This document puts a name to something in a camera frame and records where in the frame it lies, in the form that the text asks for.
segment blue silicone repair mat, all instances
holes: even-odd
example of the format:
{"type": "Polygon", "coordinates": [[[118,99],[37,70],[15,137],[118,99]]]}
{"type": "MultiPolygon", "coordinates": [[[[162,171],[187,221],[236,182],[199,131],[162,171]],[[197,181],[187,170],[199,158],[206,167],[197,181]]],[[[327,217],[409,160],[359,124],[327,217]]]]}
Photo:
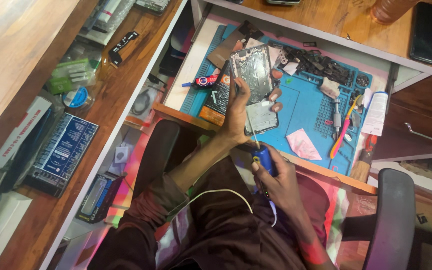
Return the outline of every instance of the blue silicone repair mat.
{"type": "MultiPolygon", "coordinates": [[[[214,35],[211,46],[208,48],[206,56],[213,52],[219,43],[227,38],[236,28],[236,26],[231,24],[228,26],[220,25],[214,35]]],[[[263,43],[273,42],[285,46],[291,46],[289,44],[281,43],[278,40],[270,39],[267,36],[262,37],[260,41],[263,43]]],[[[353,76],[353,81],[349,83],[350,87],[344,85],[339,86],[339,100],[341,101],[339,104],[339,112],[342,119],[344,119],[351,107],[351,104],[349,104],[351,94],[357,89],[361,94],[364,93],[364,89],[371,86],[373,76],[361,72],[353,66],[338,61],[336,62],[344,68],[354,71],[355,74],[353,76]],[[358,74],[365,74],[369,78],[368,86],[361,87],[356,83],[356,77],[358,74]]],[[[196,77],[208,76],[213,73],[215,68],[216,67],[207,58],[205,58],[196,77]]],[[[283,74],[281,85],[279,86],[283,94],[282,97],[277,100],[283,103],[283,109],[278,113],[279,126],[262,134],[258,134],[258,140],[271,144],[281,151],[295,155],[290,148],[286,136],[299,129],[304,129],[322,158],[322,160],[309,161],[340,174],[350,175],[351,165],[356,152],[356,145],[358,143],[361,128],[355,128],[352,126],[348,128],[346,134],[349,135],[350,141],[345,138],[344,146],[339,148],[336,157],[331,159],[329,157],[329,152],[335,143],[332,137],[334,127],[331,124],[325,124],[325,121],[333,120],[334,104],[330,97],[319,90],[319,86],[323,83],[323,78],[305,71],[292,76],[285,72],[283,74]]],[[[210,92],[211,89],[195,90],[191,88],[180,111],[194,117],[199,117],[198,115],[201,108],[210,95],[210,92]]],[[[361,117],[360,126],[362,126],[366,116],[365,108],[359,116],[361,117]]]]}

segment fingernail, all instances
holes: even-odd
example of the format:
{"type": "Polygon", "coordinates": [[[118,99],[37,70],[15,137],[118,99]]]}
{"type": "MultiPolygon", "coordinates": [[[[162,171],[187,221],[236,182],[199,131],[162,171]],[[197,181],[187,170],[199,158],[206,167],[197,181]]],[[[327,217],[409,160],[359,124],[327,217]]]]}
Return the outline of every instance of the fingernail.
{"type": "Polygon", "coordinates": [[[251,168],[253,171],[257,172],[259,170],[258,163],[255,162],[251,163],[251,168]]]}

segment plastic bottle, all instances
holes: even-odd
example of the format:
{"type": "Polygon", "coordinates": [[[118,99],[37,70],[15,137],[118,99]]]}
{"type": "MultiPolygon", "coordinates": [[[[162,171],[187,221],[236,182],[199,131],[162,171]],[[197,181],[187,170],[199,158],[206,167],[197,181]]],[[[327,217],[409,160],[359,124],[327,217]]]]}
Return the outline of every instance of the plastic bottle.
{"type": "Polygon", "coordinates": [[[416,5],[419,0],[376,0],[371,17],[381,25],[390,25],[416,5]]]}

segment display screen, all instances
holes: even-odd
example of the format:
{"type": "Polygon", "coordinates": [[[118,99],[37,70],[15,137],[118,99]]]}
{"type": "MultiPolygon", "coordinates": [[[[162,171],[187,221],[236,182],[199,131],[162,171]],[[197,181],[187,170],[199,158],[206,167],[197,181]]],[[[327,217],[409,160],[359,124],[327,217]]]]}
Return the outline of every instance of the display screen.
{"type": "Polygon", "coordinates": [[[412,58],[432,64],[432,4],[418,3],[413,16],[410,55],[412,58]]]}

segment hand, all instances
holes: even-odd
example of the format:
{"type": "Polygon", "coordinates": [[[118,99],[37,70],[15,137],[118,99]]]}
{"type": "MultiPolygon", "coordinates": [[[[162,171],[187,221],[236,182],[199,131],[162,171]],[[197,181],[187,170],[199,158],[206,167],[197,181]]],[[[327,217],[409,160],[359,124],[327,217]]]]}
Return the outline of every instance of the hand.
{"type": "Polygon", "coordinates": [[[271,200],[285,213],[304,210],[294,165],[286,162],[273,146],[264,142],[261,144],[268,148],[278,175],[276,177],[271,176],[261,164],[253,162],[251,164],[252,174],[260,192],[261,181],[266,186],[271,200]]]}
{"type": "MultiPolygon", "coordinates": [[[[237,41],[233,48],[234,51],[243,49],[243,43],[237,41]]],[[[273,78],[280,79],[283,73],[273,69],[271,72],[273,78]]],[[[275,101],[282,94],[281,89],[275,88],[269,95],[270,101],[275,101]]],[[[233,78],[230,75],[229,81],[229,101],[226,107],[226,115],[223,126],[219,131],[219,135],[225,139],[228,139],[233,146],[243,144],[251,140],[251,137],[244,134],[244,125],[246,124],[246,103],[248,103],[249,97],[251,96],[251,90],[248,84],[242,78],[233,78]],[[236,86],[239,87],[239,92],[236,94],[236,86]]],[[[275,102],[271,107],[271,110],[275,113],[279,112],[283,108],[281,102],[275,102]]]]}

